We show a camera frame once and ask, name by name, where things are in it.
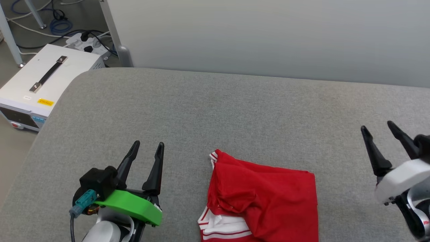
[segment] metal pole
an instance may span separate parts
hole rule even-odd
[[[10,31],[9,24],[7,23],[6,16],[4,15],[3,8],[0,4],[0,30],[3,33],[4,41],[9,46],[10,52],[12,53],[13,59],[15,60],[18,67],[23,67],[25,63],[22,61],[19,49],[16,46],[15,40],[13,39],[12,32]]]
[[[27,4],[28,8],[30,9],[30,11],[33,14],[34,18],[36,19],[37,23],[39,24],[39,27],[41,29],[46,28],[46,24],[44,24],[42,19],[40,18],[40,15],[37,12],[37,9],[34,7],[33,2],[31,0],[25,0],[25,3]]]

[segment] white wall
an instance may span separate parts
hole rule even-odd
[[[108,0],[136,67],[430,87],[429,0]]]

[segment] white stripe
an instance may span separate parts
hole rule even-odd
[[[207,222],[209,222],[209,216],[207,216],[207,214],[210,212],[210,211],[208,211],[207,213],[206,213],[206,211],[207,210],[209,210],[209,208],[208,207],[205,207],[205,210],[203,210],[203,213],[202,213],[202,215],[199,217],[199,220],[197,220],[197,222],[198,223],[207,223]]]
[[[201,224],[201,225],[199,225],[199,227],[200,227],[200,230],[205,230],[208,227],[208,225],[207,224]]]
[[[247,231],[247,232],[243,232],[243,233],[238,233],[238,234],[230,234],[230,235],[226,235],[226,234],[211,234],[211,235],[203,235],[203,240],[208,240],[208,239],[212,239],[212,238],[218,238],[218,239],[237,239],[237,238],[242,238],[245,236],[249,236],[251,235],[251,231]]]
[[[217,232],[217,233],[239,233],[242,231],[248,231],[249,228],[246,225],[246,222],[239,222],[239,223],[225,223],[225,224],[219,224],[214,227],[210,227],[210,223],[208,224],[208,228],[206,228],[203,231],[203,235],[209,235],[211,233]]]
[[[211,158],[211,160],[217,161],[217,158],[215,158],[215,156],[213,156],[212,154],[210,154],[209,157]]]

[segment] gray table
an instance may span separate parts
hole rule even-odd
[[[413,241],[394,205],[377,204],[360,126],[386,158],[408,159],[386,127],[429,134],[430,90],[246,75],[107,68],[78,76],[36,138],[0,212],[0,241],[70,241],[71,200],[90,168],[141,148],[127,181],[139,189],[166,145],[160,227],[145,241],[199,241],[216,148],[259,164],[315,173],[319,239]],[[96,216],[75,221],[77,241]]]

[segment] teal connector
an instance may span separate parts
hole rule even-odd
[[[78,200],[75,205],[69,210],[71,216],[75,218],[82,214],[85,208],[89,207],[97,199],[97,194],[94,190],[87,190]]]

